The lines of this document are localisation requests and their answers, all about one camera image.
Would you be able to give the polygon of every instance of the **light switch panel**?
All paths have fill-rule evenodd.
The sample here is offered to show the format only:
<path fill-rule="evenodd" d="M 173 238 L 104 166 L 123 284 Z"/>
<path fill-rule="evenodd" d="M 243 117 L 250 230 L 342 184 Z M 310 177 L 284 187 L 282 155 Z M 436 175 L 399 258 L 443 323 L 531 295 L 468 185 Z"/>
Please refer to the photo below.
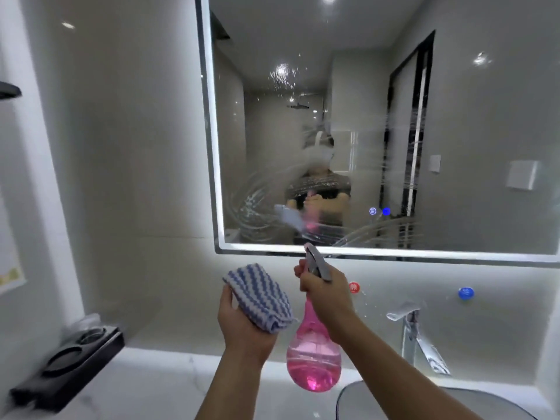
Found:
<path fill-rule="evenodd" d="M 439 172 L 440 171 L 440 165 L 441 165 L 441 155 L 431 155 L 430 156 L 430 165 L 428 166 L 428 169 L 431 172 Z"/>
<path fill-rule="evenodd" d="M 506 187 L 533 190 L 539 161 L 512 161 Z"/>

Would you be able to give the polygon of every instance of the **chrome faucet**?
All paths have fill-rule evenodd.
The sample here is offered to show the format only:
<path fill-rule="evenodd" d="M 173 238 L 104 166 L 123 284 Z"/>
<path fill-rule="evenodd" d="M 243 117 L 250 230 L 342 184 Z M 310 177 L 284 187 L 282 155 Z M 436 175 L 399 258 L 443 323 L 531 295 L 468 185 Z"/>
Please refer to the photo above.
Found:
<path fill-rule="evenodd" d="M 420 332 L 420 307 L 413 302 L 405 302 L 396 312 L 389 312 L 387 318 L 393 321 L 402 319 L 403 324 L 403 341 L 401 348 L 402 357 L 408 361 L 410 365 L 414 365 L 414 356 L 416 354 L 416 344 L 420 346 L 422 353 L 426 357 L 428 364 L 432 370 L 438 374 L 451 376 L 449 368 L 445 364 L 444 359 L 434 345 Z"/>

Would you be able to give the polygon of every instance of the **illuminated mirror frame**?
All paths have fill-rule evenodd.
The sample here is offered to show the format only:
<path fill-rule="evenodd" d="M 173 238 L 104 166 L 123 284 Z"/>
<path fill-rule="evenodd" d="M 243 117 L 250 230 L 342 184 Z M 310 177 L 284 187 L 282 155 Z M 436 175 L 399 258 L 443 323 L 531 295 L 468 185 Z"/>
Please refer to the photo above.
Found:
<path fill-rule="evenodd" d="M 195 5 L 197 11 L 200 70 L 204 102 L 204 123 L 206 127 L 206 148 L 208 151 L 208 169 L 212 198 L 212 221 L 214 226 L 214 246 L 216 248 L 216 253 L 301 256 L 304 253 L 304 248 L 302 246 L 227 243 L 225 241 L 220 156 L 218 152 L 216 93 L 214 91 L 214 62 L 212 55 L 210 3 L 209 0 L 195 0 Z M 535 266 L 540 264 L 548 267 L 554 267 L 555 263 L 560 263 L 560 242 L 555 255 L 330 246 L 321 246 L 320 251 L 327 257 L 344 257 L 346 259 L 406 260 L 470 264 L 519 264 Z"/>

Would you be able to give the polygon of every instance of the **sink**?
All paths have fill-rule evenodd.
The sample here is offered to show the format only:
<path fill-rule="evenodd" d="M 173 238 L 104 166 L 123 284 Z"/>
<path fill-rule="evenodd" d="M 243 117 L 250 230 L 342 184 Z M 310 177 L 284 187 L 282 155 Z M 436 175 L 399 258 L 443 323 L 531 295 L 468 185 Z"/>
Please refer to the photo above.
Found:
<path fill-rule="evenodd" d="M 443 388 L 484 420 L 536 420 L 534 416 L 496 395 L 476 390 Z M 387 420 L 363 381 L 345 387 L 337 401 L 337 420 Z"/>

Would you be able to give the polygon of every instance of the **blue striped cloth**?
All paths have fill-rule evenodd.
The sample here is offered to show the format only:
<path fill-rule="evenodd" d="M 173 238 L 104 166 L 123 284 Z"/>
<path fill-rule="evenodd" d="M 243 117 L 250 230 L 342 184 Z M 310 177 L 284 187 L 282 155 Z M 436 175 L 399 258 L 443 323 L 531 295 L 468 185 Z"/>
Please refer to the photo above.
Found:
<path fill-rule="evenodd" d="M 288 295 L 259 264 L 237 268 L 222 279 L 231 286 L 239 307 L 258 328 L 277 333 L 294 321 Z"/>

